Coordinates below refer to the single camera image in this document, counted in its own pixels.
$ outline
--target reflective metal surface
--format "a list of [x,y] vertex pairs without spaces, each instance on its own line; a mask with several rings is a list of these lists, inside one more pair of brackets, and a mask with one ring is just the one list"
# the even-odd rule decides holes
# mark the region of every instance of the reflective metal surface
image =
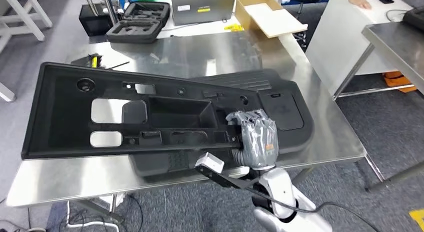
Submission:
[[424,32],[402,22],[366,26],[362,34],[375,50],[424,92]]
[[[275,69],[282,78],[299,85],[315,123],[307,149],[280,155],[278,166],[305,168],[356,161],[366,155],[362,143],[291,35],[265,39],[252,32],[228,32],[172,37],[144,45],[100,43],[82,48],[67,62],[95,52],[103,55],[101,63],[105,67],[129,61],[116,70],[183,78]],[[241,176],[248,168],[228,172]],[[83,199],[205,179],[195,170],[138,177],[127,155],[26,160],[21,163],[7,204],[25,206]]]

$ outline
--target yellow label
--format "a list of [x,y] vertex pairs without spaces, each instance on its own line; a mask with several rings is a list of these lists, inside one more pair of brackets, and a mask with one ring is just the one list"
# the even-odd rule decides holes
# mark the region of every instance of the yellow label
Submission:
[[97,57],[93,57],[93,60],[91,61],[91,67],[96,68],[97,67]]
[[410,211],[409,215],[418,223],[421,230],[424,231],[424,210]]
[[203,9],[198,9],[197,12],[207,12],[210,11],[210,8],[203,8]]

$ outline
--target black cable on floor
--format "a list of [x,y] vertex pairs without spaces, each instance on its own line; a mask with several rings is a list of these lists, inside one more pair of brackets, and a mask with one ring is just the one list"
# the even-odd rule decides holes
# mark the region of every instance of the black cable on floor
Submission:
[[[6,200],[6,198],[3,198],[1,201],[0,201],[0,205],[4,202]],[[13,225],[14,227],[16,227],[16,228],[18,228],[18,230],[20,231],[20,230],[24,230],[24,231],[27,231],[28,229],[25,229],[25,228],[23,228],[23,227],[21,227],[21,226],[18,226],[17,224],[15,224],[14,222],[12,222],[12,221],[9,221],[9,220],[4,220],[4,219],[0,219],[0,222],[5,222],[5,223],[8,223],[8,224],[10,224],[10,225]]]
[[141,213],[141,223],[140,223],[140,226],[139,226],[139,228],[138,228],[138,232],[141,232],[142,231],[142,227],[143,227],[143,223],[144,223],[144,216],[143,216],[143,209],[142,209],[142,205],[140,204],[140,202],[133,196],[133,195],[128,195],[128,197],[129,198],[131,198],[131,199],[133,199],[136,203],[137,203],[137,205],[138,205],[138,208],[140,209],[140,213]]
[[29,207],[27,207],[26,208],[26,211],[28,211],[28,228],[32,228],[32,226],[31,226],[31,216],[30,216],[30,208]]
[[272,202],[274,202],[274,203],[276,203],[276,204],[278,204],[278,205],[280,205],[280,206],[282,206],[282,207],[284,207],[284,208],[287,208],[287,209],[290,209],[290,210],[293,210],[293,211],[296,211],[296,212],[300,212],[300,213],[308,213],[308,214],[313,214],[313,213],[318,213],[320,210],[322,210],[325,206],[335,206],[335,207],[339,207],[339,208],[342,208],[342,209],[344,209],[344,210],[346,210],[346,211],[348,211],[348,212],[350,212],[350,213],[352,213],[353,215],[355,215],[356,217],[358,217],[360,220],[362,220],[364,223],[366,223],[367,225],[369,225],[375,232],[380,232],[380,230],[378,230],[377,229],[377,227],[375,227],[373,224],[371,224],[371,222],[369,222],[367,219],[365,219],[365,218],[363,218],[362,216],[360,216],[358,213],[356,213],[356,212],[354,212],[354,211],[352,211],[352,210],[350,210],[349,208],[347,208],[347,207],[345,207],[345,206],[343,206],[343,205],[339,205],[339,204],[337,204],[337,203],[335,203],[335,202],[324,202],[324,203],[322,203],[321,205],[319,205],[315,210],[305,210],[305,209],[301,209],[301,208],[297,208],[297,207],[293,207],[293,206],[289,206],[289,205],[287,205],[287,204],[284,204],[284,203],[282,203],[282,202],[280,202],[280,201],[277,201],[276,199],[274,199],[274,198],[272,198],[272,197],[270,197],[270,196],[268,196],[268,195],[265,195],[264,193],[261,193],[261,192],[259,192],[259,191],[256,191],[255,189],[253,189],[253,188],[246,188],[246,190],[248,190],[248,191],[250,191],[251,193],[253,193],[253,194],[255,194],[255,195],[257,195],[257,196],[260,196],[260,197],[263,197],[263,198],[265,198],[265,199],[268,199],[268,200],[270,200],[270,201],[272,201]]

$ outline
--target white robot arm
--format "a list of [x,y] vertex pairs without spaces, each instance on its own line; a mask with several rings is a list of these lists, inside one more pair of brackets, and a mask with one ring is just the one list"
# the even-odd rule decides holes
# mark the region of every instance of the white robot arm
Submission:
[[238,164],[250,167],[253,178],[246,181],[222,175],[224,162],[210,153],[199,158],[197,171],[223,187],[254,193],[254,217],[269,232],[331,232],[332,227],[320,215],[297,212],[296,208],[314,210],[315,205],[292,185],[284,169],[275,166],[279,154],[275,121],[261,109],[230,113],[226,120],[229,125],[241,126],[243,150],[233,151],[233,158]]
[[[260,177],[245,181],[222,175],[223,167],[224,162],[211,153],[204,154],[196,163],[197,171],[223,187],[268,194],[271,198],[295,208],[316,208],[312,201],[292,185],[287,171],[282,168],[267,169],[260,172]],[[269,232],[333,231],[331,225],[319,214],[296,212],[260,196],[253,196],[252,201],[256,206],[254,217]]]

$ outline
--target white table leg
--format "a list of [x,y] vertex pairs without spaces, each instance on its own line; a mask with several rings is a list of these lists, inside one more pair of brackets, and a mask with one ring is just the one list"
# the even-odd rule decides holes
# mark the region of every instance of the white table leg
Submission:
[[22,18],[22,21],[28,26],[31,32],[36,36],[39,41],[44,41],[44,34],[37,27],[34,21],[30,18],[25,9],[21,6],[18,0],[6,0],[16,11],[16,13]]
[[16,99],[14,93],[0,82],[0,97],[7,102],[12,102]]
[[52,27],[53,23],[50,21],[50,18],[47,16],[47,14],[44,12],[43,8],[39,4],[37,0],[28,0],[31,4],[34,10],[37,12],[37,14],[40,16],[41,20],[44,22],[46,27]]

